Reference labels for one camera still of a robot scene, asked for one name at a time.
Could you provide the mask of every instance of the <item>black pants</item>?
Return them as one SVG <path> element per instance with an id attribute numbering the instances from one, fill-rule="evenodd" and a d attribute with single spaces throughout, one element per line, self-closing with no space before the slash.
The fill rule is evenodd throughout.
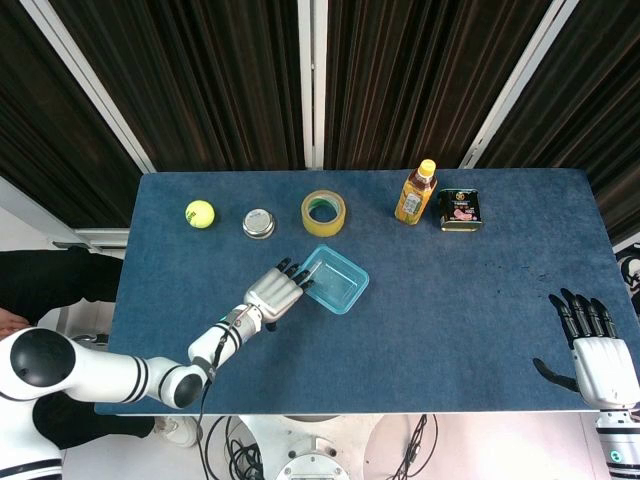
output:
<path id="1" fill-rule="evenodd" d="M 114 302 L 121 270 L 121 260 L 81 248 L 0 252 L 0 307 L 36 325 L 49 310 L 82 298 Z M 93 403 L 61 392 L 38 400 L 33 421 L 61 449 L 109 434 L 146 437 L 154 425 L 153 417 L 98 415 Z"/>

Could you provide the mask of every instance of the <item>small round tin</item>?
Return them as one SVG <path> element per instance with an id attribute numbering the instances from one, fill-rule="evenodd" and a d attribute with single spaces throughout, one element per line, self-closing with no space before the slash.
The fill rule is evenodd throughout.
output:
<path id="1" fill-rule="evenodd" d="M 242 222 L 244 233 L 256 240 L 263 240 L 271 236 L 275 226 L 273 215 L 262 208 L 251 210 Z"/>

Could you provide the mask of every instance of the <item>black curtain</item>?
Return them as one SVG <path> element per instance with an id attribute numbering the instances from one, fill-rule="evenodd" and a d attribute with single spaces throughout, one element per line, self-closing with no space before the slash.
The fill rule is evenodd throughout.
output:
<path id="1" fill-rule="evenodd" d="M 640 2 L 583 1 L 479 167 L 587 171 L 612 242 L 640 231 Z"/>
<path id="2" fill-rule="evenodd" d="M 329 2 L 325 168 L 456 168 L 549 3 Z"/>
<path id="3" fill-rule="evenodd" d="M 296 0 L 53 0 L 158 170 L 304 168 Z"/>
<path id="4" fill-rule="evenodd" d="M 71 227 L 128 227 L 140 171 L 17 0 L 0 2 L 0 176 Z"/>

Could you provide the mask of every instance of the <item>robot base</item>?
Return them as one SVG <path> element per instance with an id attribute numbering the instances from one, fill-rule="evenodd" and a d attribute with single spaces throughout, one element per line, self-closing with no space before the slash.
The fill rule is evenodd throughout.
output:
<path id="1" fill-rule="evenodd" d="M 260 447 L 265 480 L 364 480 L 365 450 L 382 415 L 304 418 L 240 416 Z"/>

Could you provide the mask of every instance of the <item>robotic hand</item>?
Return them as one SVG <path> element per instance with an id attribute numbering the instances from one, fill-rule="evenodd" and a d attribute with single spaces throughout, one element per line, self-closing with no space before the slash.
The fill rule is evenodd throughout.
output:
<path id="1" fill-rule="evenodd" d="M 611 477 L 640 479 L 640 427 L 629 412 L 640 401 L 640 386 L 627 344 L 602 303 L 561 291 L 568 306 L 555 295 L 549 299 L 560 316 L 576 378 L 558 375 L 539 358 L 533 364 L 544 378 L 600 410 L 596 430 Z"/>
<path id="2" fill-rule="evenodd" d="M 85 402 L 130 403 L 145 395 L 172 407 L 190 405 L 217 368 L 264 324 L 273 330 L 311 286 L 290 259 L 262 276 L 219 323 L 188 349 L 191 365 L 88 350 L 65 336 L 29 328 L 0 341 L 0 479 L 61 479 L 59 449 L 33 424 L 38 398 L 65 392 Z"/>

